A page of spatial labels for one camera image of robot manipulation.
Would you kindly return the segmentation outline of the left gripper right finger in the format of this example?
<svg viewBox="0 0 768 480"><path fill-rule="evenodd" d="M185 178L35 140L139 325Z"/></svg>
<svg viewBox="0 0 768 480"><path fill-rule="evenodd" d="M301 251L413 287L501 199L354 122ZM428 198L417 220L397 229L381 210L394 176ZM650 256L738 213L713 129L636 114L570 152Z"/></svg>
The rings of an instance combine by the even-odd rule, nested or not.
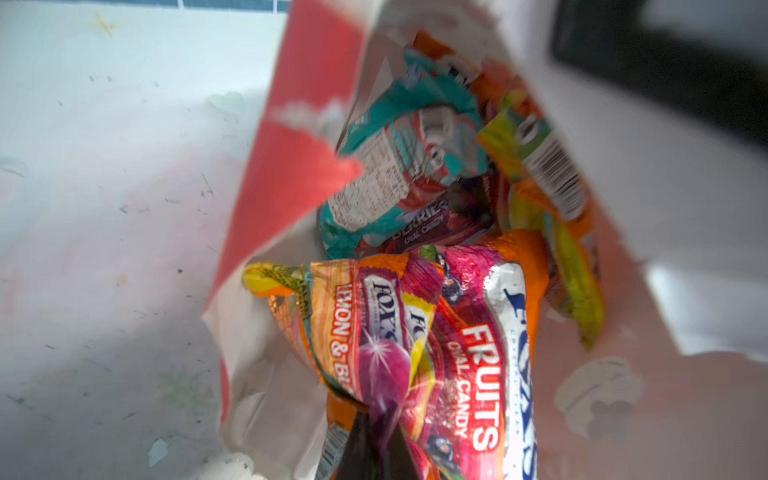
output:
<svg viewBox="0 0 768 480"><path fill-rule="evenodd" d="M394 431L386 452L388 480L419 480L419 473L402 431Z"/></svg>

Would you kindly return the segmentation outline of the fruit candy bag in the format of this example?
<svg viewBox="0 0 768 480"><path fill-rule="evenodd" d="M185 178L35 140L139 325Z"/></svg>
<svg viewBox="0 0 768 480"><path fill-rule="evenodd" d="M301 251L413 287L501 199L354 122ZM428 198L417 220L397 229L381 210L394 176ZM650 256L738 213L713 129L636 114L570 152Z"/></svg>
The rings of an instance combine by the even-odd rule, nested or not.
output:
<svg viewBox="0 0 768 480"><path fill-rule="evenodd" d="M335 479L364 412L374 479L387 479L394 431L420 479L536 478L531 364L547 269L531 230L359 260L248 265L246 288L267 299L328 391L316 477Z"/></svg>

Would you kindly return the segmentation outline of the red white paper bag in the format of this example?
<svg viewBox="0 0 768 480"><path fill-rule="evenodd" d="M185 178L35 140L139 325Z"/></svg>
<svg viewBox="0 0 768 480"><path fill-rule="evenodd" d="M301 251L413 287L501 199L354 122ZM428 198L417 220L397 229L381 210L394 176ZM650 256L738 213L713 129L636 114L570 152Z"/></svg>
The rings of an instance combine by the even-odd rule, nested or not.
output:
<svg viewBox="0 0 768 480"><path fill-rule="evenodd" d="M425 28L520 73L597 204L607 312L591 349L540 318L541 479L767 475L767 150L559 63L555 1L299 1L289 13L203 319L221 359L219 433L270 479L312 478L326 392L247 261L317 260L314 208L353 178L332 143L374 49Z"/></svg>

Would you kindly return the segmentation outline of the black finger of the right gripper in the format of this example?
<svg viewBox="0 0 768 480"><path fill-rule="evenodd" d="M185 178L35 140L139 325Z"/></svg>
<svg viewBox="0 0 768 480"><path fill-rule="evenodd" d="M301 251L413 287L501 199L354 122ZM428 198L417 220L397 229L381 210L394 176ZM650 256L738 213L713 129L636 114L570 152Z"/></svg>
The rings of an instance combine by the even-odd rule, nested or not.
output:
<svg viewBox="0 0 768 480"><path fill-rule="evenodd" d="M642 1L560 1L550 48L560 63L760 146L767 70L742 53L641 23Z"/></svg>

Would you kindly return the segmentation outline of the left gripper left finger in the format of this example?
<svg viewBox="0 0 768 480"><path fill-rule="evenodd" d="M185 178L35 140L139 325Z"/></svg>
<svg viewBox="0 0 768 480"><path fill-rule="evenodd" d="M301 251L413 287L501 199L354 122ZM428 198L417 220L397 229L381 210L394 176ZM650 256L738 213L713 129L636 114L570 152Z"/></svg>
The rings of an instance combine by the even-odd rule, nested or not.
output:
<svg viewBox="0 0 768 480"><path fill-rule="evenodd" d="M375 478L374 449L369 431L369 415L358 412L349 433L336 480L372 480Z"/></svg>

